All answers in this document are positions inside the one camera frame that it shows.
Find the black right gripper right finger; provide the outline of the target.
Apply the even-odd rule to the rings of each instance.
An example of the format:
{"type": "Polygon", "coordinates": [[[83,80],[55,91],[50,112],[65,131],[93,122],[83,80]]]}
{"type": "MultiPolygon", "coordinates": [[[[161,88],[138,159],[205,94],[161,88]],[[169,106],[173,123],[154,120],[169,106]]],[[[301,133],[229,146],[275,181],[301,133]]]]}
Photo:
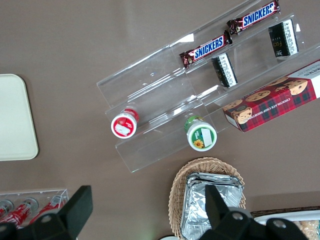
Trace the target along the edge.
{"type": "Polygon", "coordinates": [[[256,222],[243,208],[227,207],[214,185],[205,187],[205,210],[211,229],[201,240],[306,240],[291,221],[270,218],[266,224],[256,222]]]}

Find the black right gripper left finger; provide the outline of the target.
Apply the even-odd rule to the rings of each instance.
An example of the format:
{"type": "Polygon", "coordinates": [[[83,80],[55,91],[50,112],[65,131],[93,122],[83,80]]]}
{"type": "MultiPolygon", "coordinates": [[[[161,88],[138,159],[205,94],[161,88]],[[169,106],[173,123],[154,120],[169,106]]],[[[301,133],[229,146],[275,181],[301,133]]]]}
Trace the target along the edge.
{"type": "Polygon", "coordinates": [[[0,225],[2,240],[75,240],[93,212],[92,187],[82,185],[57,213],[47,213],[34,223],[17,229],[0,225]]]}

